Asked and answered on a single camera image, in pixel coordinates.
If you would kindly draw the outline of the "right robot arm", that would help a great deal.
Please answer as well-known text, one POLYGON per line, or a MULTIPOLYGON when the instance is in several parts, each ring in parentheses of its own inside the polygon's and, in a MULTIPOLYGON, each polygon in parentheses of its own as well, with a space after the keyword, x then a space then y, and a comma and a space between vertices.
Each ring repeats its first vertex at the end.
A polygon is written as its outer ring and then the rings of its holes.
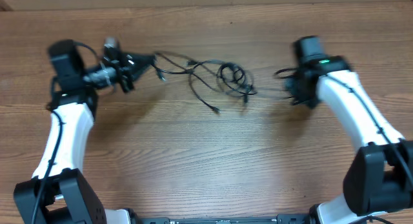
POLYGON ((411 209, 412 142, 384 118, 347 60, 328 55, 317 36, 298 39, 293 50, 297 65, 284 78, 292 104, 327 104, 356 153, 342 194, 311 207, 304 223, 366 223, 411 209))

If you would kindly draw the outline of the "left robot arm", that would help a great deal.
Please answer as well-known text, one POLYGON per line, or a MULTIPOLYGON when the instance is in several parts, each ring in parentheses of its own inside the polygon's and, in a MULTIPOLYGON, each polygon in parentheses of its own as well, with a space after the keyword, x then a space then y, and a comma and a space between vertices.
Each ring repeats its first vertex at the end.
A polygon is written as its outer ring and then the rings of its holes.
POLYGON ((98 90, 120 85, 124 93, 132 91, 156 57, 124 52, 109 37, 96 65, 87 68, 81 45, 64 39, 48 48, 56 72, 46 106, 50 133, 31 179, 15 186, 14 202, 24 223, 140 223, 132 209, 104 208, 83 175, 83 161, 96 121, 98 90))

